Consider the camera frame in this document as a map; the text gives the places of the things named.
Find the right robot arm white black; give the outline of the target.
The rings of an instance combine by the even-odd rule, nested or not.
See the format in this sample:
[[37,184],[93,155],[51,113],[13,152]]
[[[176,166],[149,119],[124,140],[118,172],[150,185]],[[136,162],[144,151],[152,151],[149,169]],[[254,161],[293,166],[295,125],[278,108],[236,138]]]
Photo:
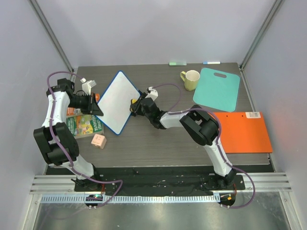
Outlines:
[[217,185],[222,189],[228,189],[233,185],[236,170],[221,144],[221,125],[216,116],[204,111],[198,105],[180,112],[163,111],[146,94],[130,101],[130,111],[133,116],[146,117],[157,129],[184,128],[209,155]]

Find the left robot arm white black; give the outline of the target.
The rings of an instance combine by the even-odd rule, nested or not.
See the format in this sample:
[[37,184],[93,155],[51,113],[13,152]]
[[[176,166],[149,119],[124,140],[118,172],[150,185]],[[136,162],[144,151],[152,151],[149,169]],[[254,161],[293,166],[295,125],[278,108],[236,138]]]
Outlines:
[[94,94],[75,94],[74,83],[63,78],[48,89],[46,95],[48,109],[45,122],[34,130],[34,139],[45,162],[71,171],[76,175],[75,184],[81,188],[99,190],[102,179],[95,166],[80,155],[78,143],[66,125],[68,107],[80,109],[85,115],[103,115]]

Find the blue framed whiteboard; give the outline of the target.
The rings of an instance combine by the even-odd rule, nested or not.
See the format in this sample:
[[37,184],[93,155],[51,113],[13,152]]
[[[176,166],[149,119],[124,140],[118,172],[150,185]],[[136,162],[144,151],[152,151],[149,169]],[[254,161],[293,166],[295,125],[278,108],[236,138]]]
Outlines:
[[97,118],[113,133],[120,135],[131,114],[130,102],[140,95],[124,72],[119,71],[100,97],[98,107],[103,115]]

